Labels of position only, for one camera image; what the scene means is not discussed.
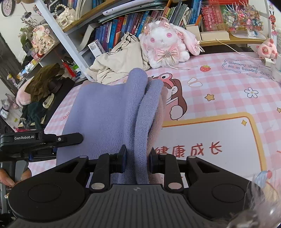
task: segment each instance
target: dark door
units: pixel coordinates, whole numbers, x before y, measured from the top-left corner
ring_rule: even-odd
[[[0,34],[0,79],[14,95],[17,93],[18,89],[11,81],[7,80],[7,76],[11,73],[15,78],[21,69],[21,64]]]

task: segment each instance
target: pink pillow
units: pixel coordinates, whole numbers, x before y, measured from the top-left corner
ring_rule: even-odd
[[[20,107],[23,107],[24,105],[28,105],[31,103],[31,95],[25,92],[25,89],[27,87],[27,85],[30,83],[30,81],[32,80],[32,78],[30,78],[29,80],[27,80],[27,82],[25,82],[18,90],[17,92],[17,97],[16,97],[16,102]]]

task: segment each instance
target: finger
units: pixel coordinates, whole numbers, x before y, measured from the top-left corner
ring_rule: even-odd
[[[6,171],[0,168],[0,182],[6,186],[13,186],[15,182],[9,177]]]
[[[21,181],[24,181],[30,177],[32,177],[32,173],[31,170],[27,168],[27,170],[21,175]]]

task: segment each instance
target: gingham tablecloth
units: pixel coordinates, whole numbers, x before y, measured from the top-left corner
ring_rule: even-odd
[[[255,53],[244,53],[258,58]],[[190,70],[158,68],[147,71],[148,76],[172,77],[181,82],[187,112],[179,120],[248,112],[257,125],[267,168],[281,168],[281,87],[271,80],[270,68],[260,60],[237,53],[193,56],[178,67],[198,66]],[[117,82],[126,82],[123,78]],[[60,135],[81,86],[73,88],[60,104],[45,133]],[[210,102],[205,98],[214,95]],[[55,161],[30,163],[33,174],[55,166]]]

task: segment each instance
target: clock face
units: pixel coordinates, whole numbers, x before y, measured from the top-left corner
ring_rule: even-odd
[[[3,0],[1,5],[2,14],[5,17],[12,15],[15,9],[15,1],[14,0]]]

